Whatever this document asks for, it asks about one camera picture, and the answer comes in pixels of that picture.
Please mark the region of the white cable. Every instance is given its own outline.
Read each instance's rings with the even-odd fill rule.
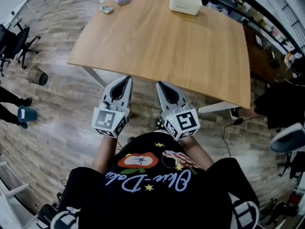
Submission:
[[[59,4],[59,8],[60,8],[61,10],[85,10],[85,11],[90,11],[90,12],[94,12],[94,13],[95,13],[94,10],[90,10],[90,9],[82,9],[82,8],[64,8],[64,7],[61,6],[61,4],[62,4],[64,1],[65,1],[65,0],[62,0],[61,3]]]

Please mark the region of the blue trash can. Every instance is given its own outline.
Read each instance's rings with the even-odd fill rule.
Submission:
[[[22,118],[22,109],[24,109],[24,118]],[[37,112],[34,109],[20,106],[18,109],[18,120],[20,122],[28,122],[28,121],[35,121],[37,120]]]

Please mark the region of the black metal frame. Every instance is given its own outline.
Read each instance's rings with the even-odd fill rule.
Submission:
[[[225,5],[226,7],[234,10],[235,12],[241,14],[242,16],[244,16],[245,18],[247,18],[250,22],[254,23],[255,25],[257,25],[259,28],[261,28],[262,30],[264,30],[265,32],[267,32],[267,30],[261,26],[259,23],[257,23],[256,21],[254,21],[252,18],[250,18],[248,15],[244,14],[242,11],[237,10],[236,8],[233,8],[232,6],[229,6],[219,0],[215,0],[218,3],[222,3],[223,5]],[[297,52],[299,52],[300,54],[303,54],[302,49],[300,48],[300,46],[296,43],[296,41],[294,40],[294,38],[289,34],[289,32],[284,28],[284,26],[268,11],[266,10],[262,5],[260,5],[257,1],[255,0],[242,0],[246,3],[248,3],[250,6],[252,6],[253,8],[255,8],[258,12],[260,12],[262,15],[264,15],[279,31],[282,32],[282,34],[288,39],[288,41],[291,42],[291,44],[295,47],[295,50]],[[207,5],[207,3],[209,2],[209,0],[202,0],[202,4],[203,5]]]

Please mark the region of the person's arm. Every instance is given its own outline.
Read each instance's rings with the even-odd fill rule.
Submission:
[[[117,139],[104,136],[99,152],[94,158],[91,169],[104,174],[111,165],[111,160],[115,154]]]
[[[214,164],[214,161],[211,159],[211,157],[192,136],[184,137],[179,141],[186,155],[203,170],[207,170]]]

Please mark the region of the white bin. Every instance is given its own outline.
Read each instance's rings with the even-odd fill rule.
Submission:
[[[170,0],[170,9],[172,11],[191,15],[196,15],[201,6],[201,0]]]

